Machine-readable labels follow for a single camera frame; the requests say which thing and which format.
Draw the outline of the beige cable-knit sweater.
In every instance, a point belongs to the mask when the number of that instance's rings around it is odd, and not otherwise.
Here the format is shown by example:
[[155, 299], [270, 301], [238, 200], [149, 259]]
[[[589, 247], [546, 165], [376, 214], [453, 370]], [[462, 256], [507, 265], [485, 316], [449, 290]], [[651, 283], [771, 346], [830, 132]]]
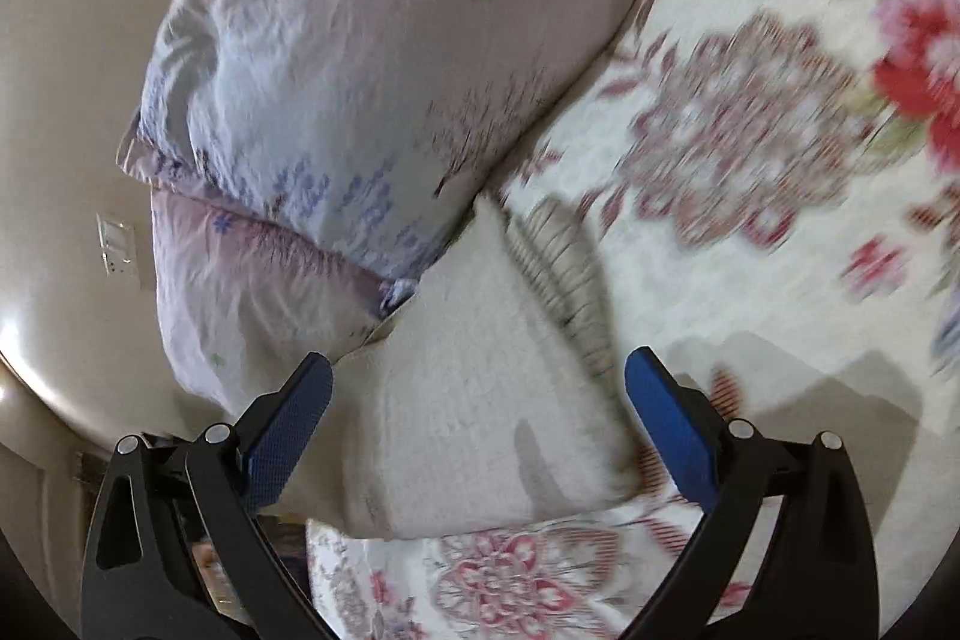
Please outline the beige cable-knit sweater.
[[555, 266], [478, 198], [384, 338], [335, 364], [338, 525], [410, 539], [625, 502], [643, 442], [613, 377], [605, 286], [583, 232], [547, 208]]

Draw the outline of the pink floral left pillow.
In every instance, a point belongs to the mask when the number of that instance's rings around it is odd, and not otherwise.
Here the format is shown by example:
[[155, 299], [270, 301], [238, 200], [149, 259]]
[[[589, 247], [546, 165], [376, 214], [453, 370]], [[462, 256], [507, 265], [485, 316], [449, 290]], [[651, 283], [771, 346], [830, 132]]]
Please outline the pink floral left pillow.
[[355, 351], [410, 292], [283, 227], [174, 191], [151, 193], [151, 232], [172, 374], [229, 416], [306, 354]]

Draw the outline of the white floral bed sheet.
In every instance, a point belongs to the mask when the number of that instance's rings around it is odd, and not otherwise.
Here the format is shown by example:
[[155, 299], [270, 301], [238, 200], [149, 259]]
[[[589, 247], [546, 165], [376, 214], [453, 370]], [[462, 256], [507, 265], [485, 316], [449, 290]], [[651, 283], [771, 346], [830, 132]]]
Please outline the white floral bed sheet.
[[506, 181], [548, 197], [620, 346], [848, 440], [900, 629], [958, 526], [958, 0], [647, 0]]

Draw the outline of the pink blue floral right pillow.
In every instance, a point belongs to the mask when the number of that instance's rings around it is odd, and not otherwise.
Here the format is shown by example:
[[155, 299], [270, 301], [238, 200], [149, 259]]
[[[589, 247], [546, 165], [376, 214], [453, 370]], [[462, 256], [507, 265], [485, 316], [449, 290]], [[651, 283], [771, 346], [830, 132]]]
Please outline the pink blue floral right pillow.
[[117, 161], [411, 278], [635, 2], [171, 0]]

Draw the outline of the white wall switch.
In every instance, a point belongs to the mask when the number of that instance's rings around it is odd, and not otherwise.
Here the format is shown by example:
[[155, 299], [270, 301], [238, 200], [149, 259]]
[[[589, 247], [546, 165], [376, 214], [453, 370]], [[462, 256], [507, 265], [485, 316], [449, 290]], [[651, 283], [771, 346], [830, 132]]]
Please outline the white wall switch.
[[132, 224], [116, 220], [104, 214], [96, 214], [98, 244], [104, 273], [108, 278], [117, 278], [128, 286], [140, 284], [137, 237]]

